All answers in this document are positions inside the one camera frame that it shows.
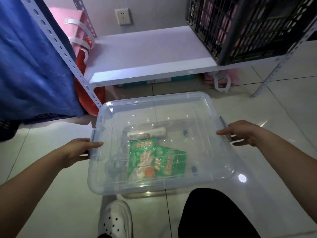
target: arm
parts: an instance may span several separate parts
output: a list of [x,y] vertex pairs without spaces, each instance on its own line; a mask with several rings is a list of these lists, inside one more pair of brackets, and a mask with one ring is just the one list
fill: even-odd
[[217,131],[232,134],[233,145],[256,146],[281,177],[295,199],[317,223],[317,160],[300,151],[278,135],[255,124],[240,120]]
[[87,149],[102,143],[88,138],[74,139],[43,156],[17,176],[0,186],[0,234],[16,237],[33,210],[63,169],[77,161],[86,160]]

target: plastic box lid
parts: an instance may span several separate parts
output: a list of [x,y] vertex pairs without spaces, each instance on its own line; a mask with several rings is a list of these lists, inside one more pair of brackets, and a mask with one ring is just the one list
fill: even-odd
[[226,136],[216,135],[224,127],[203,92],[107,102],[92,133],[91,140],[104,145],[90,151],[88,186],[114,195],[230,177],[236,152]]

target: shoe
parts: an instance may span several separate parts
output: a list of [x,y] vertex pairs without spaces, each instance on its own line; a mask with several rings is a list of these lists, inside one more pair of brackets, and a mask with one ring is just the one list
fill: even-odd
[[132,238],[132,216],[128,204],[115,200],[100,211],[98,235],[108,234],[112,238]]

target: forearm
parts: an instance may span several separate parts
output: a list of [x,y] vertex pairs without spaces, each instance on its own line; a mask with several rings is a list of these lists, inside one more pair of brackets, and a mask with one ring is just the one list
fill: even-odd
[[317,223],[317,160],[265,129],[257,135],[256,146]]
[[0,234],[19,233],[61,169],[54,150],[0,186]]

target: green plastic package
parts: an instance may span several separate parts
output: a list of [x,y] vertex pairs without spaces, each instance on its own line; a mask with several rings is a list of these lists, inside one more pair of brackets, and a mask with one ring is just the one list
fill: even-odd
[[154,158],[156,139],[131,140],[128,162],[128,180],[152,179],[155,176]]
[[183,175],[186,168],[186,152],[163,146],[156,147],[154,170],[158,176]]

